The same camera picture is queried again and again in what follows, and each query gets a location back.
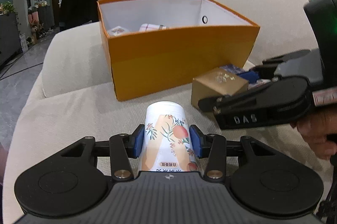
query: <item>potted plant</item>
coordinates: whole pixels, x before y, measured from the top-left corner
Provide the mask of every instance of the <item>potted plant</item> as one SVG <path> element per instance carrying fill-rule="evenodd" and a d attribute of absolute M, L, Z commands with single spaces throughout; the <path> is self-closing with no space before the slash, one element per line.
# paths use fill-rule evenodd
<path fill-rule="evenodd" d="M 21 24 L 19 24 L 19 14 L 15 11 L 13 3 L 11 3 L 10 1 L 7 1 L 7 2 L 3 3 L 2 4 L 2 11 L 3 11 L 4 14 L 15 13 L 16 25 L 21 25 Z"/>

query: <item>floor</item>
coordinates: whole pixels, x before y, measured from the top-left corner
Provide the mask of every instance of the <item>floor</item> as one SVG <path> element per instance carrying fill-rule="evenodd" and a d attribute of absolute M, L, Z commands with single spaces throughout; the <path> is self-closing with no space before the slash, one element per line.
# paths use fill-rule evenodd
<path fill-rule="evenodd" d="M 0 71 L 0 143 L 8 151 L 16 121 L 38 77 L 50 42 L 58 29 Z"/>

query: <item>white cylindrical container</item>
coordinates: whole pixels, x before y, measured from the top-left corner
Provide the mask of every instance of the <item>white cylindrical container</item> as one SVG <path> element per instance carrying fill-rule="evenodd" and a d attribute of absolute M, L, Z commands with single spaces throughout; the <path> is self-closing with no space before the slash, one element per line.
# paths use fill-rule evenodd
<path fill-rule="evenodd" d="M 156 31 L 156 30 L 164 30 L 167 29 L 165 25 L 156 25 L 156 24 L 150 24 L 150 23 L 144 23 L 139 28 L 140 32 L 147 32 L 147 31 Z"/>
<path fill-rule="evenodd" d="M 179 104 L 160 101 L 146 111 L 145 134 L 138 171 L 197 171 L 185 111 Z"/>

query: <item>dark cabinet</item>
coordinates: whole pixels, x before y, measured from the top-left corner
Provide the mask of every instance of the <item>dark cabinet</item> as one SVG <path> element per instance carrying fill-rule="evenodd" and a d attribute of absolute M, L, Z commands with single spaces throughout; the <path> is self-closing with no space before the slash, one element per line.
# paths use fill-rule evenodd
<path fill-rule="evenodd" d="M 0 16 L 0 66 L 15 53 L 21 52 L 19 30 L 14 13 Z"/>
<path fill-rule="evenodd" d="M 41 6 L 37 9 L 39 14 L 40 24 L 43 23 L 44 31 L 48 31 L 53 26 L 52 22 L 52 10 L 50 6 Z"/>

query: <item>human hand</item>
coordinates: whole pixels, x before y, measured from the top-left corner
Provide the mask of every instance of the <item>human hand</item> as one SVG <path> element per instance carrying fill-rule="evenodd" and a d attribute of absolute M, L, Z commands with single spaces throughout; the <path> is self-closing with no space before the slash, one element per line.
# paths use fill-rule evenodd
<path fill-rule="evenodd" d="M 326 139 L 327 135 L 337 134 L 337 107 L 321 109 L 290 125 L 297 127 L 317 157 L 329 160 L 337 153 L 337 144 Z"/>

